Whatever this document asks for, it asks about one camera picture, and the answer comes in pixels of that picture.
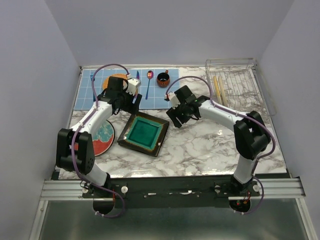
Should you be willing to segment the teal and red plate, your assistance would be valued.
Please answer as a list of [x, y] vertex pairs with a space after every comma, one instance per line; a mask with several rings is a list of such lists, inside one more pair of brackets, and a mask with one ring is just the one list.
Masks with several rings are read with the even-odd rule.
[[112, 123], [106, 120], [92, 138], [94, 156], [104, 154], [114, 143], [116, 131]]

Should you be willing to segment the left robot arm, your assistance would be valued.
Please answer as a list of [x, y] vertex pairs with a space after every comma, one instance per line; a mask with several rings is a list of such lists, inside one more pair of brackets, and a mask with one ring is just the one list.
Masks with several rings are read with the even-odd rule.
[[79, 178], [94, 184], [93, 191], [101, 198], [110, 194], [110, 176], [95, 164], [93, 136], [119, 111], [138, 112], [142, 95], [136, 92], [140, 85], [136, 78], [109, 77], [107, 88], [97, 96], [87, 114], [72, 128], [62, 128], [57, 134], [56, 166], [76, 172]]

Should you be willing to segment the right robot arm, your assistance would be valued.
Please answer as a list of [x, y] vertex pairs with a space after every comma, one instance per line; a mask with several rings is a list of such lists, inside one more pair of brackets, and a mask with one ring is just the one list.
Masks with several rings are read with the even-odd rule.
[[230, 191], [236, 196], [247, 192], [253, 180], [257, 157], [272, 140], [261, 115], [257, 111], [236, 112], [218, 103], [213, 104], [208, 96], [196, 97], [186, 85], [166, 93], [164, 100], [171, 103], [166, 114], [177, 128], [192, 118], [203, 118], [213, 120], [233, 132], [239, 158], [231, 176]]

